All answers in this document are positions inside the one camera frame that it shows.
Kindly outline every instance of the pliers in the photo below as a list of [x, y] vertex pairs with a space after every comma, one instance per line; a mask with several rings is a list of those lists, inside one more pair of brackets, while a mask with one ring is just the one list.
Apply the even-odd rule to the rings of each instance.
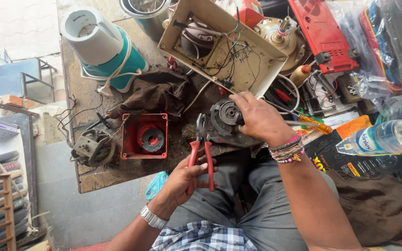
[[[210, 147], [212, 143], [207, 141], [207, 125], [206, 125], [206, 116], [203, 113], [198, 115], [197, 119], [197, 140], [190, 143], [192, 146], [192, 154], [188, 160], [188, 167], [192, 167], [195, 165], [195, 161], [197, 159], [198, 149], [200, 144], [204, 145], [204, 154], [207, 158], [207, 167], [209, 170], [209, 191], [214, 191], [214, 162], [212, 160], [212, 154], [210, 153]], [[192, 184], [196, 181], [196, 177], [192, 178]], [[194, 186], [189, 186], [186, 190], [187, 194], [191, 194]]]

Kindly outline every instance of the silver watch band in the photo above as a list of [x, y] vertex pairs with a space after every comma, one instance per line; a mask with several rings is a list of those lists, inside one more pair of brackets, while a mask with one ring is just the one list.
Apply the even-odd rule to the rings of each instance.
[[141, 215], [148, 222], [148, 225], [150, 225], [154, 228], [164, 229], [165, 225], [167, 225], [167, 222], [168, 222], [168, 221], [165, 221], [165, 220], [159, 218], [158, 216], [156, 216], [156, 214], [152, 213], [148, 209], [147, 205], [145, 205], [144, 208], [142, 208]]

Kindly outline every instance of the hand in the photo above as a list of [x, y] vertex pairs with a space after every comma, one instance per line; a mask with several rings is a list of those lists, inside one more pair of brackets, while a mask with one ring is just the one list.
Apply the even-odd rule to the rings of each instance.
[[[208, 181], [198, 180], [200, 175], [208, 173], [207, 159], [201, 158], [203, 155], [204, 149], [199, 150], [195, 166], [188, 167], [190, 155], [176, 166], [161, 191], [148, 203], [148, 208], [152, 213], [163, 220], [168, 220], [176, 207], [186, 203], [196, 189], [209, 188]], [[218, 172], [217, 167], [214, 167], [214, 172]], [[192, 186], [192, 178], [195, 178], [194, 180], [196, 181], [193, 184], [193, 192], [187, 194], [185, 191], [188, 186]], [[214, 187], [217, 186], [218, 182], [214, 181]]]
[[264, 141], [273, 148], [286, 144], [296, 136], [280, 113], [263, 99], [257, 100], [250, 92], [240, 92], [229, 98], [243, 114], [245, 125], [238, 127], [240, 132]]

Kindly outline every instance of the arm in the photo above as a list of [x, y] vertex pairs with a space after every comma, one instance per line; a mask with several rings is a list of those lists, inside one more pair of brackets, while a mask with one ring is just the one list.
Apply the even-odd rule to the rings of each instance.
[[[197, 157], [204, 155], [204, 150], [198, 152]], [[205, 158], [199, 158], [197, 166], [188, 168], [188, 159], [190, 156], [182, 160], [178, 166], [168, 177], [161, 191], [148, 203], [148, 209], [163, 220], [169, 220], [171, 214], [176, 207], [184, 204], [192, 196], [193, 192], [198, 188], [208, 188], [208, 181], [196, 179], [194, 189], [191, 194], [185, 191], [188, 186], [192, 185], [192, 177], [198, 178], [202, 174], [208, 173], [207, 163]], [[103, 251], [148, 251], [158, 237], [160, 229], [153, 228], [138, 214], [136, 218], [122, 230]]]
[[[239, 130], [270, 147], [284, 145], [296, 133], [275, 108], [254, 95], [231, 95], [245, 125]], [[279, 164], [294, 222], [310, 251], [362, 250], [338, 200], [306, 155], [302, 161]]]

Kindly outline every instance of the wooden workbench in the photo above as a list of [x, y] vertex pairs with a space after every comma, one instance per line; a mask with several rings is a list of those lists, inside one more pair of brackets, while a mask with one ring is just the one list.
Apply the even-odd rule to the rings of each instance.
[[[136, 21], [132, 18], [127, 18], [114, 22], [116, 25], [122, 27], [130, 36], [131, 40], [137, 45], [138, 51], [145, 60], [148, 62], [150, 69], [154, 69], [159, 66], [166, 66], [166, 59], [158, 48], [157, 43], [153, 42], [147, 35], [145, 35], [136, 24]], [[72, 111], [72, 114], [76, 114], [79, 111], [88, 108], [94, 108], [100, 105], [99, 96], [95, 93], [96, 82], [93, 80], [83, 79], [80, 76], [79, 60], [75, 56], [69, 44], [62, 38], [61, 44], [62, 57], [64, 63], [64, 76], [66, 82], [67, 96], [75, 96], [77, 105]], [[207, 80], [193, 73], [190, 77], [194, 85], [198, 90], [207, 82]], [[115, 97], [112, 98], [112, 104], [109, 106], [102, 105], [96, 109], [103, 116], [106, 114], [106, 109], [113, 105], [113, 102], [122, 102], [128, 98], [128, 95], [121, 95], [116, 92]], [[105, 188], [111, 185], [119, 184], [125, 181], [137, 179], [146, 175], [154, 174], [167, 169], [175, 168], [176, 165], [187, 155], [190, 154], [189, 143], [195, 138], [194, 125], [199, 113], [203, 112], [210, 120], [210, 108], [213, 104], [219, 100], [226, 98], [227, 95], [221, 96], [217, 85], [211, 83], [199, 96], [194, 105], [182, 116], [181, 119], [170, 118], [169, 121], [169, 139], [168, 139], [168, 151], [166, 159], [136, 159], [136, 160], [122, 160], [120, 154], [116, 156], [119, 158], [119, 166], [116, 168], [89, 168], [87, 166], [77, 165], [75, 166], [77, 182], [79, 186], [79, 192], [85, 193], [94, 191], [100, 188]], [[68, 107], [72, 106], [72, 101], [68, 99]], [[72, 140], [75, 142], [79, 136], [88, 128], [91, 124], [98, 121], [98, 118], [93, 110], [82, 112], [72, 120]], [[110, 124], [114, 124], [114, 129], [108, 130], [109, 133], [114, 134], [121, 124], [121, 119]], [[210, 129], [214, 131], [213, 126], [209, 123]], [[96, 127], [96, 129], [103, 128], [103, 124]], [[188, 131], [182, 136], [182, 129]], [[121, 132], [115, 136], [117, 142], [120, 142]], [[249, 145], [255, 144], [255, 140], [249, 141]], [[237, 150], [237, 147], [228, 145], [213, 145], [211, 152], [212, 156], [223, 154]]]

